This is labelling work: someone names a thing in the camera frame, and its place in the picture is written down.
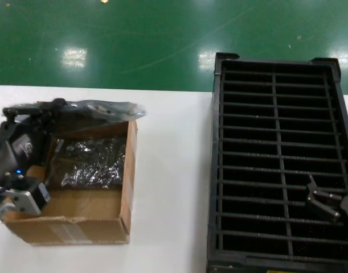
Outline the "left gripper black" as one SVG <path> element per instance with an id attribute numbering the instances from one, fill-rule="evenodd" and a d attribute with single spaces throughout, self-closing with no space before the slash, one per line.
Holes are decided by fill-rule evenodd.
<path id="1" fill-rule="evenodd" d="M 32 166 L 46 163 L 50 134 L 54 132 L 66 100 L 5 107 L 0 125 L 0 187 L 8 176 L 23 175 Z"/>

